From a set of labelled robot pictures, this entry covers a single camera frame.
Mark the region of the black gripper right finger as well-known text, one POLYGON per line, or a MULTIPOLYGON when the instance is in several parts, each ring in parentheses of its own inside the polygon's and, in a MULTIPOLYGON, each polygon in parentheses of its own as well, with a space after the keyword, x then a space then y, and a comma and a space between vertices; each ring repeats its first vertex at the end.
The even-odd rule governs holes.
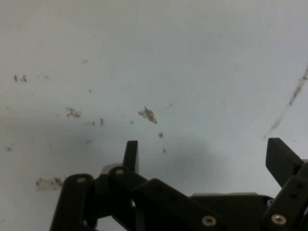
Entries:
POLYGON ((269 138, 266 167, 281 190, 263 214, 269 231, 308 229, 308 163, 280 138, 269 138))

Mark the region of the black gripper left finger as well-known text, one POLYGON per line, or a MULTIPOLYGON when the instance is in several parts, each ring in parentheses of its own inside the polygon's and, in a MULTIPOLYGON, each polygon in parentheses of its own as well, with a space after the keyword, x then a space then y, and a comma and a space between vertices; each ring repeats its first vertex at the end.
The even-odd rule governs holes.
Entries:
POLYGON ((112 217, 128 231, 216 231, 218 216, 167 184, 137 172, 138 142, 128 141, 122 164, 94 178, 68 177, 51 222, 52 231, 94 231, 112 217))

